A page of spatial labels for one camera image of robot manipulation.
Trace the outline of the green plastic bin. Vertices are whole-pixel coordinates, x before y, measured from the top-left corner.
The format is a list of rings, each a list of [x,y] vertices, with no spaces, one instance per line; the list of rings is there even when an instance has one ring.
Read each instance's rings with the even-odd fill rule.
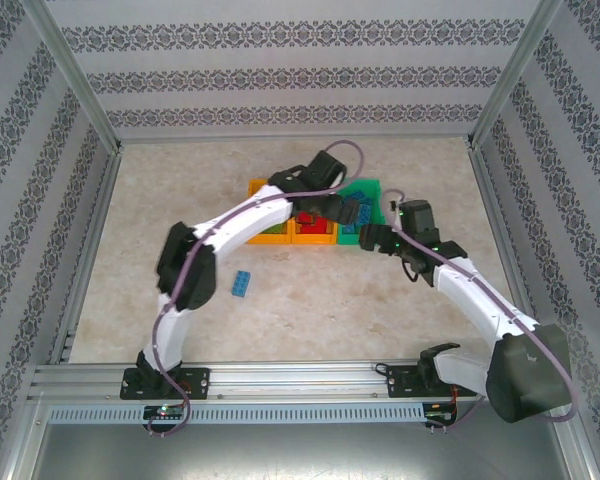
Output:
[[[380,197],[382,193],[381,184],[378,179],[375,178],[360,178],[355,180],[351,185],[341,189],[338,194],[343,197],[349,196],[355,190],[363,190],[368,193],[373,193],[375,195],[374,202],[376,206],[374,208],[374,222],[370,224],[384,224],[385,217],[381,211],[380,207]],[[342,226],[338,226],[338,239],[337,243],[340,245],[356,245],[358,243],[359,234],[358,235],[344,235],[342,233]]]

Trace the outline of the small circuit board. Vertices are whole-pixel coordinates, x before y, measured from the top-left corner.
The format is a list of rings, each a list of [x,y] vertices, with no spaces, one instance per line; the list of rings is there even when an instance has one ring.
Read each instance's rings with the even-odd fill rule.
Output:
[[[450,426],[457,419],[457,404],[425,403],[423,405],[426,421],[434,426]]]
[[[146,406],[143,410],[143,419],[145,421],[180,421],[184,413],[185,409],[180,405]]]

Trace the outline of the grey metal front shelf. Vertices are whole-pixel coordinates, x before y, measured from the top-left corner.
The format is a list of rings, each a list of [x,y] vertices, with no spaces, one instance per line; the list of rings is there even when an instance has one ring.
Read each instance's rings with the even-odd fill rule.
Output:
[[[4,480],[600,480],[579,423],[500,422],[480,407],[418,423],[202,424],[164,439],[138,423],[25,418]]]

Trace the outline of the aluminium back rail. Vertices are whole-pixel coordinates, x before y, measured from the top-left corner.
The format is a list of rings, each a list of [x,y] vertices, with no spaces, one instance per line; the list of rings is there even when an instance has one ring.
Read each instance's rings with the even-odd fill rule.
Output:
[[[471,143],[470,134],[453,133],[370,133],[370,134],[318,134],[318,133],[296,133],[296,134],[252,134],[252,135],[203,135],[203,136],[176,136],[176,137],[138,137],[121,138],[121,145],[148,145],[148,144],[185,144],[185,143],[215,143],[215,142],[249,142],[249,141],[299,141],[299,140],[433,140],[433,139],[461,139],[467,144]]]

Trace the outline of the aluminium side rail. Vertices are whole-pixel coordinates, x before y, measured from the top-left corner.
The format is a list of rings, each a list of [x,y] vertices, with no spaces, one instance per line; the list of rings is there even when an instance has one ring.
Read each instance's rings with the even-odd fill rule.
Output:
[[[467,153],[498,250],[512,303],[529,317],[536,317],[483,156],[472,145],[467,146]]]
[[[56,365],[63,362],[66,340],[79,323],[123,153],[124,146],[118,146],[109,156],[106,168],[102,172],[88,228],[84,233],[82,249],[77,256],[76,268],[62,305],[46,364]]]

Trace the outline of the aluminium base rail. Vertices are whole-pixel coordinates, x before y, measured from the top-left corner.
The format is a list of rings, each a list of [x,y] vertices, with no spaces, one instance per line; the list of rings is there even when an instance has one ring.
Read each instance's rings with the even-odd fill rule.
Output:
[[[189,363],[208,368],[206,402],[334,403],[388,398],[386,379],[376,362],[220,362]],[[59,364],[34,369],[26,399],[45,404],[113,403],[128,364]]]

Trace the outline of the aluminium frame post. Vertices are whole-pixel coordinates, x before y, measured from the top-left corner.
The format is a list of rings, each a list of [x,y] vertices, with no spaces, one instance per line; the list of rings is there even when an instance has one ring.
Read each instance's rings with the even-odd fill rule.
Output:
[[[469,150],[475,150],[484,142],[489,134],[493,123],[504,108],[510,92],[524,72],[534,50],[553,21],[562,1],[539,0],[473,130],[466,137],[466,146]]]
[[[61,28],[54,19],[46,0],[19,0],[41,36],[67,84],[85,110],[107,151],[118,152],[121,140],[109,121],[86,74],[72,52]]]

